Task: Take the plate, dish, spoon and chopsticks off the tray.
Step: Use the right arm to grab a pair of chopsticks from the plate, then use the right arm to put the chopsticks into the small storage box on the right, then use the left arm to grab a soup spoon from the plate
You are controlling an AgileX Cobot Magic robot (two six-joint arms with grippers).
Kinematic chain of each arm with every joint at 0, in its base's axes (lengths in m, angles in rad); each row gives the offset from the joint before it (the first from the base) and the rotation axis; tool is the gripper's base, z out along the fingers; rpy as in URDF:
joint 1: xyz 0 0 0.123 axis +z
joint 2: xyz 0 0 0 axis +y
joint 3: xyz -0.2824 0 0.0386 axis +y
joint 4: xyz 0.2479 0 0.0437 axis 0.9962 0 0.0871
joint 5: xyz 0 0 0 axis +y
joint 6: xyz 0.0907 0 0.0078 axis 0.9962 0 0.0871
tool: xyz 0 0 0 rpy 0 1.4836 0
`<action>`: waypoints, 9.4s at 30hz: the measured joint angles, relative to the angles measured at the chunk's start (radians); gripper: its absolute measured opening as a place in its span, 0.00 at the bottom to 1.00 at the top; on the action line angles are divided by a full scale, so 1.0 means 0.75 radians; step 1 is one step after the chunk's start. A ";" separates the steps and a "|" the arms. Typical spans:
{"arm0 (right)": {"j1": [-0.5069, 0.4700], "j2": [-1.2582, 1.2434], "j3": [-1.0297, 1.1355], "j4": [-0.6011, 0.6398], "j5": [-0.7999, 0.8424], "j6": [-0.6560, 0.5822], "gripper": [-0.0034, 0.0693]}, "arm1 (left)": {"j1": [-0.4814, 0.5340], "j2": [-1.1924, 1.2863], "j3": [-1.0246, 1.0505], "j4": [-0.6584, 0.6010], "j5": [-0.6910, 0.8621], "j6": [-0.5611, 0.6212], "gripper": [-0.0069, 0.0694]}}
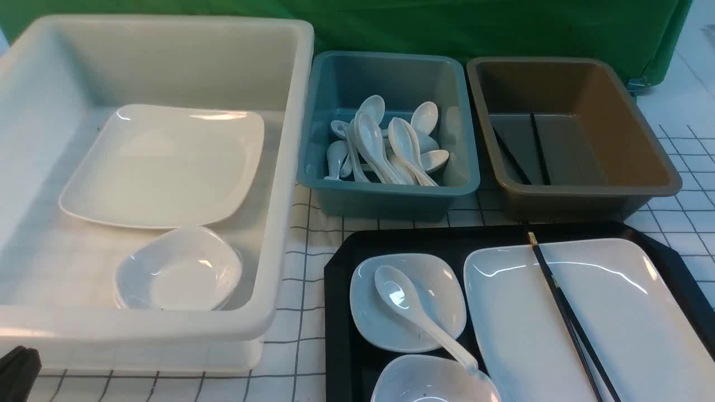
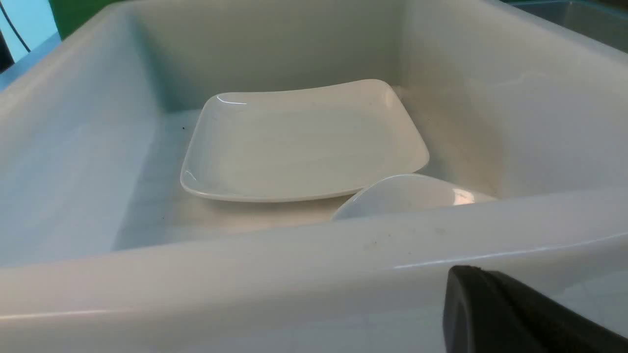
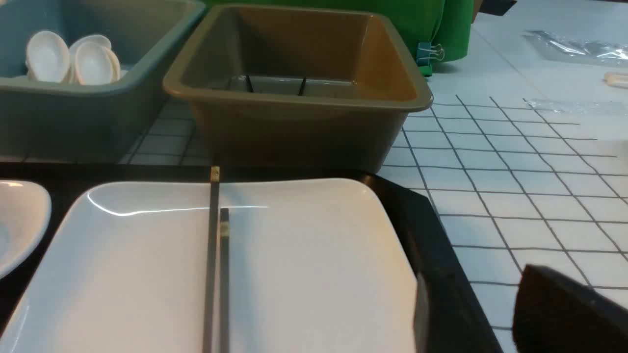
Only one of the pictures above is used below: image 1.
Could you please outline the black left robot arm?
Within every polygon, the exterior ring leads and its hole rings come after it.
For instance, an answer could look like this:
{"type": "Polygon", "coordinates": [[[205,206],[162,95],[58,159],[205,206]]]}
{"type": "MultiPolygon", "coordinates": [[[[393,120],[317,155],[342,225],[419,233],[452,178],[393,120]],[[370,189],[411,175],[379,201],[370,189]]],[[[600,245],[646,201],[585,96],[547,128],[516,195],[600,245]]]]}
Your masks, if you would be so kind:
{"type": "Polygon", "coordinates": [[[42,363],[38,350],[16,346],[1,359],[1,401],[26,401],[42,363]]]}

